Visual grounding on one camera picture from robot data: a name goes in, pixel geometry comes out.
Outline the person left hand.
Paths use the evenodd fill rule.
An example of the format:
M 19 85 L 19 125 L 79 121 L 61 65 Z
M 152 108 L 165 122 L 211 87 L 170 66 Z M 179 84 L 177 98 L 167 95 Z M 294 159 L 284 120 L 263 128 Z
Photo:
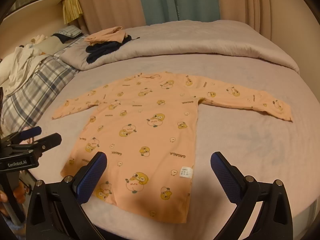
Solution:
M 25 202 L 25 189 L 24 189 L 24 185 L 21 181 L 19 181 L 19 186 L 14 189 L 13 194 L 19 204 L 23 204 Z M 8 214 L 6 208 L 4 207 L 4 203 L 8 202 L 8 197 L 3 191 L 1 191 L 0 202 L 1 202 L 1 213 L 5 217 L 9 217 L 9 214 Z

